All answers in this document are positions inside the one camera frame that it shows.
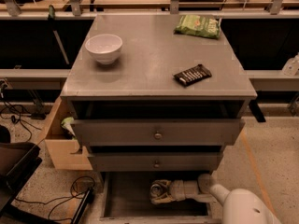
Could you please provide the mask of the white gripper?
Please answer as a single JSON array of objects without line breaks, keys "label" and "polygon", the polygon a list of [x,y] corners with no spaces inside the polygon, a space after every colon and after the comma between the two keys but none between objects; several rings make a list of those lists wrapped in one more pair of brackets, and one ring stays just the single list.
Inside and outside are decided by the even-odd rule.
[{"label": "white gripper", "polygon": [[161,187],[169,187],[170,195],[163,195],[159,197],[152,197],[150,199],[152,204],[162,204],[162,203],[171,203],[173,201],[184,201],[187,199],[193,199],[198,201],[200,197],[200,191],[198,183],[196,181],[184,181],[184,180],[175,180],[171,183],[170,180],[161,179],[155,180],[153,185],[159,185]]}]

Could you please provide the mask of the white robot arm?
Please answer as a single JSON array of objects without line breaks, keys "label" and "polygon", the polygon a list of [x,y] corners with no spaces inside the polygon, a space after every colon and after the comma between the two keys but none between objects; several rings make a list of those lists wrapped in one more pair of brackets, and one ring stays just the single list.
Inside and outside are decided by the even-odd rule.
[{"label": "white robot arm", "polygon": [[222,206],[222,224],[282,224],[253,192],[228,190],[210,174],[196,180],[155,180],[149,189],[153,204],[193,199],[199,203],[218,202]]}]

